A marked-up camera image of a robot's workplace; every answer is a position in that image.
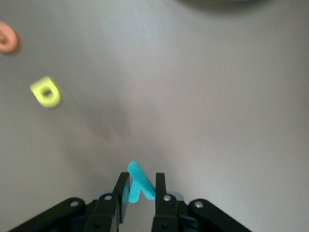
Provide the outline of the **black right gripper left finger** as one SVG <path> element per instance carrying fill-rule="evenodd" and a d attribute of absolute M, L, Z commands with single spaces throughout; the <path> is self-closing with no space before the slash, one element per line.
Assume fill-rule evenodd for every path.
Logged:
<path fill-rule="evenodd" d="M 129 194 L 129 173 L 120 173 L 112 192 L 86 204 L 68 198 L 33 218 L 12 232 L 117 232 L 124 222 Z"/>

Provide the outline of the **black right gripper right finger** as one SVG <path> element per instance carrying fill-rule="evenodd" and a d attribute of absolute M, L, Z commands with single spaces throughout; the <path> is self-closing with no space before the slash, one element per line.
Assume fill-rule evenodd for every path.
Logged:
<path fill-rule="evenodd" d="M 153 232 L 250 232 L 205 199 L 186 204 L 167 193 L 165 174 L 156 173 Z"/>

